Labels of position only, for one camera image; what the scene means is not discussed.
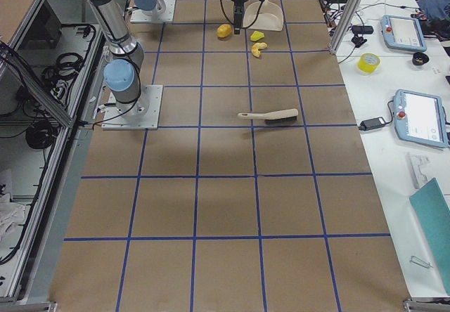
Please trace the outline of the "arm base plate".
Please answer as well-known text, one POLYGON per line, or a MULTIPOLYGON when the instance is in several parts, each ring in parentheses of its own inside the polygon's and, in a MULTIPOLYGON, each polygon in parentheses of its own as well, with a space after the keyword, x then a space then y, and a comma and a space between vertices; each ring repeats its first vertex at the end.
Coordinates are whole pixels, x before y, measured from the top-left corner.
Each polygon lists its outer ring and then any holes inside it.
POLYGON ((134 4, 136 9, 130 18, 132 24, 173 22, 176 0, 135 0, 134 4))
POLYGON ((114 103, 105 110, 105 121, 101 127, 105 130, 156 130, 159 124, 160 108, 162 103, 163 85, 143 85, 141 96, 133 108, 125 113, 129 105, 116 103, 110 92, 108 102, 114 103))

